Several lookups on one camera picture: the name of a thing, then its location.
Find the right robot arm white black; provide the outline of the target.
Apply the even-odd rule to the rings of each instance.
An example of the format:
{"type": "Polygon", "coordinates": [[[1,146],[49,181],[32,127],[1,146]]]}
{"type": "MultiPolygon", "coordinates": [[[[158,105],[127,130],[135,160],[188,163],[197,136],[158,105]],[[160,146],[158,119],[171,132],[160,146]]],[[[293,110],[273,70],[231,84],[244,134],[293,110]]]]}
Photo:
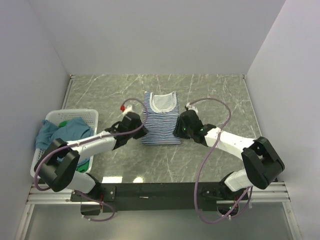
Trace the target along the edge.
{"type": "Polygon", "coordinates": [[[246,138],[212,124],[203,124],[194,110],[187,110],[178,117],[173,134],[242,160],[244,169],[232,172],[220,181],[219,193],[226,200],[251,186],[266,189],[285,170],[285,164],[267,138],[246,138]]]}

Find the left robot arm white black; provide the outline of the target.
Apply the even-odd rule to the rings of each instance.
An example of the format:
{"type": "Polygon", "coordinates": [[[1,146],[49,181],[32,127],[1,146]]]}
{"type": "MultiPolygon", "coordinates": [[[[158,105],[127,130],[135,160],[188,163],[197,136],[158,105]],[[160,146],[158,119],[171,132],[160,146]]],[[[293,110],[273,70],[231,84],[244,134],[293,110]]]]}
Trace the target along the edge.
{"type": "Polygon", "coordinates": [[[76,171],[79,161],[118,149],[130,139],[144,137],[147,134],[144,124],[137,113],[130,111],[121,121],[96,135],[68,142],[54,140],[34,166],[34,186],[39,191],[70,189],[82,192],[88,201],[96,200],[100,182],[88,173],[76,171]]]}

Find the blue white striped tank top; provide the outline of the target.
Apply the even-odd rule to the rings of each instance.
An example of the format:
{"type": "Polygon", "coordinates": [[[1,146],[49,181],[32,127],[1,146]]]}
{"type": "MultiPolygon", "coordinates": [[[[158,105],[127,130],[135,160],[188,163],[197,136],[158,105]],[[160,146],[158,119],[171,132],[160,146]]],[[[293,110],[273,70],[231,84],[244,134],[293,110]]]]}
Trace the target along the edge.
{"type": "Polygon", "coordinates": [[[179,145],[181,139],[174,135],[179,112],[178,96],[175,91],[157,95],[144,92],[143,116],[147,117],[144,127],[147,134],[141,138],[141,143],[147,146],[179,145]]]}

